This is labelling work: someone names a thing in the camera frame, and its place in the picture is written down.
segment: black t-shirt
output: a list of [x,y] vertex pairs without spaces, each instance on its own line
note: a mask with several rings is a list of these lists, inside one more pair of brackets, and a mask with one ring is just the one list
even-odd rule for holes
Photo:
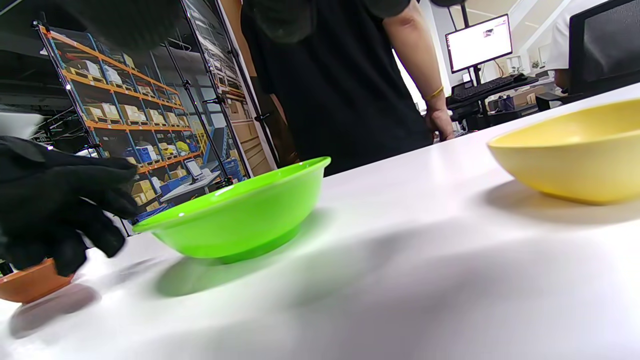
[[334,174],[431,145],[382,26],[410,0],[307,1],[313,24],[295,42],[274,41],[250,0],[241,17],[262,88],[281,102],[300,158],[331,156]]

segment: bowl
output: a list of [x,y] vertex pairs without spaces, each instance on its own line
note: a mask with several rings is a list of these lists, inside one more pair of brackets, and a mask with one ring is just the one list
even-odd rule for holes
[[25,271],[0,277],[0,299],[29,304],[64,288],[74,278],[58,276],[51,259]]
[[297,235],[330,162],[318,158],[268,172],[150,217],[134,231],[150,231],[192,258],[256,258]]
[[544,194],[583,204],[640,195],[640,100],[562,115],[494,138],[493,157]]

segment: orange bowl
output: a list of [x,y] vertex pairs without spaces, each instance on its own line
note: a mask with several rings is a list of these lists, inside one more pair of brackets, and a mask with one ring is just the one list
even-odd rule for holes
[[0,299],[29,304],[64,288],[73,278],[58,276],[53,260],[46,259],[33,268],[0,277]]

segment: small screen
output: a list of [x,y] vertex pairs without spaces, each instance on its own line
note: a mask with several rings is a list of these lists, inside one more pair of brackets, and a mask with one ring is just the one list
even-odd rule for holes
[[187,165],[187,169],[189,169],[191,176],[198,177],[202,175],[202,170],[200,170],[200,167],[198,166],[198,163],[196,163],[195,160],[187,160],[184,162],[184,164]]
[[451,72],[458,72],[513,52],[509,15],[447,34]]

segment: bracelet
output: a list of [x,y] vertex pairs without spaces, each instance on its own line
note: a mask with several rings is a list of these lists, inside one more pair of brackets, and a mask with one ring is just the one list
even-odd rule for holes
[[440,95],[444,91],[444,86],[441,86],[433,95],[425,99],[426,102],[433,100],[436,96]]

